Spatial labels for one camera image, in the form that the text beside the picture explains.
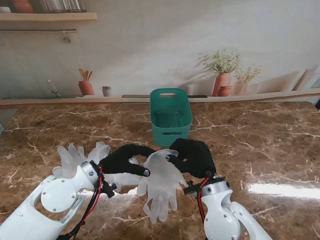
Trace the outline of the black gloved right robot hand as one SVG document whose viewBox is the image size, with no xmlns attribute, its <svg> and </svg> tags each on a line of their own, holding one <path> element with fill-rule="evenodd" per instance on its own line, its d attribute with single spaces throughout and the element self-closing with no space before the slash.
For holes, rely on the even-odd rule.
<svg viewBox="0 0 320 240">
<path fill-rule="evenodd" d="M 208 146 L 203 141 L 178 138 L 169 147 L 178 156 L 167 155 L 166 159 L 181 173 L 189 173 L 198 179 L 213 177 L 217 170 Z"/>
</svg>

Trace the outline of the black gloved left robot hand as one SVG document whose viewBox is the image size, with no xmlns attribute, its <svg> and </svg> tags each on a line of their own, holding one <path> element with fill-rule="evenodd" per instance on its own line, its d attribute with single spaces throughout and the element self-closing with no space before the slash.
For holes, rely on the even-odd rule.
<svg viewBox="0 0 320 240">
<path fill-rule="evenodd" d="M 148 158 L 155 150 L 150 147 L 136 144 L 126 144 L 118 148 L 115 152 L 103 158 L 99 162 L 104 174 L 122 174 L 128 173 L 132 175 L 149 177 L 150 171 L 138 164 L 129 162 L 129 159 L 135 156 L 143 156 Z"/>
</svg>

